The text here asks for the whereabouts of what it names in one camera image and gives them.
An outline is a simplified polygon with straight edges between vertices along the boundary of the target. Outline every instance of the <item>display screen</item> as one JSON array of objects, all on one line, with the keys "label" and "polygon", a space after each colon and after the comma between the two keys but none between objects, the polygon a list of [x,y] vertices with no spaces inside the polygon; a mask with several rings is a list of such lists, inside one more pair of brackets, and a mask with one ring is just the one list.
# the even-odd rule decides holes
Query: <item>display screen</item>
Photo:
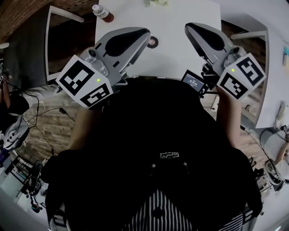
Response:
[{"label": "display screen", "polygon": [[204,82],[201,81],[201,77],[197,76],[195,73],[187,70],[182,81],[189,84],[192,88],[194,88],[197,92],[200,92],[204,86]]}]

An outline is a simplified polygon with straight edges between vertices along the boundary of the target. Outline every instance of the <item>bottle label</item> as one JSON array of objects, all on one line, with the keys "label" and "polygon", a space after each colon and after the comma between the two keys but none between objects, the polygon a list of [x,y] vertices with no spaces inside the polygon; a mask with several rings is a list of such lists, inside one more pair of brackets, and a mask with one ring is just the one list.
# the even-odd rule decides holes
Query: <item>bottle label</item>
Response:
[{"label": "bottle label", "polygon": [[103,12],[101,12],[100,14],[97,14],[96,16],[103,19],[103,18],[106,18],[108,16],[108,14],[109,14],[109,11],[104,8]]}]

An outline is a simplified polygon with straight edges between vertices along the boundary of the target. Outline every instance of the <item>white bottle cap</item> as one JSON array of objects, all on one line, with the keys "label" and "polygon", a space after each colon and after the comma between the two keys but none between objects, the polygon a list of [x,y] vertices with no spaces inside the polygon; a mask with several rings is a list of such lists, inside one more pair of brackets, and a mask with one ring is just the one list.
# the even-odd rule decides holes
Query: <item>white bottle cap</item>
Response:
[{"label": "white bottle cap", "polygon": [[92,9],[93,9],[94,11],[99,10],[99,5],[93,5]]}]

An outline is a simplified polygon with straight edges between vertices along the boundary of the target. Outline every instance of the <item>plastic bottle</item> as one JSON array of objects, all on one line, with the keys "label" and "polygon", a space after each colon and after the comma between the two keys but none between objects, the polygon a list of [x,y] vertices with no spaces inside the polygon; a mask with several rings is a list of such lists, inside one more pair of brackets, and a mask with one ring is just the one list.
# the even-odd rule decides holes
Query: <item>plastic bottle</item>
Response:
[{"label": "plastic bottle", "polygon": [[106,23],[110,23],[114,20],[114,16],[112,13],[108,11],[105,7],[102,5],[93,5],[92,7],[93,13],[101,18]]}]

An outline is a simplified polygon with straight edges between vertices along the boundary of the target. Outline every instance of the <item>white desk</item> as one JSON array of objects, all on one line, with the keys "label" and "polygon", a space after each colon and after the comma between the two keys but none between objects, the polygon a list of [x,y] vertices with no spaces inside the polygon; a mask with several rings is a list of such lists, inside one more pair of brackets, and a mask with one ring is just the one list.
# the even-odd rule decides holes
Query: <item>white desk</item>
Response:
[{"label": "white desk", "polygon": [[261,102],[256,116],[246,110],[242,112],[256,126],[256,128],[273,127],[281,101],[289,103],[289,75],[283,66],[284,46],[286,45],[271,29],[260,32],[235,34],[231,39],[262,37],[266,41],[266,75],[261,96]]},{"label": "white desk", "polygon": [[221,29],[220,6],[207,0],[169,0],[169,6],[145,7],[144,0],[100,0],[115,16],[111,23],[97,19],[96,37],[125,27],[144,27],[158,41],[158,47],[146,48],[129,76],[144,75],[181,79],[186,70],[199,74],[205,63],[185,35],[187,23],[205,23]]}]

